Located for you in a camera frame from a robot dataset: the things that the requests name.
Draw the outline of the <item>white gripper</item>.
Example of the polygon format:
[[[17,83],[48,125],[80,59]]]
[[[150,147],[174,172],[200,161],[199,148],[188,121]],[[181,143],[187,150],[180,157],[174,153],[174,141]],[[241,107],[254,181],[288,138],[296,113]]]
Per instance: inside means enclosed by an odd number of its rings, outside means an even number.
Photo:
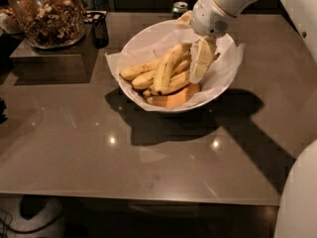
[[[189,80],[191,83],[202,80],[214,61],[217,49],[215,38],[223,37],[235,19],[236,17],[222,9],[216,0],[197,0],[192,11],[185,12],[175,20],[176,24],[190,24],[199,36],[207,36],[193,43],[190,49]]]

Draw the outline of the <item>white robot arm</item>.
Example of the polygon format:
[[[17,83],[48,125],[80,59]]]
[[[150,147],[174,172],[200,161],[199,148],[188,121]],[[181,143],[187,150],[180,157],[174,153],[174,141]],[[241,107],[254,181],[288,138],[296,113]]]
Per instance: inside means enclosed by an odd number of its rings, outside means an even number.
[[[220,38],[241,12],[256,1],[197,0],[190,26],[200,36]],[[309,96],[316,93],[316,74],[308,71],[308,65],[317,60],[317,0],[279,1],[305,48],[303,58],[292,58],[279,46],[270,47],[275,58],[268,64],[280,84],[275,94],[304,108]],[[273,238],[317,238],[317,141],[294,158],[256,128],[245,145],[260,171],[281,191]]]

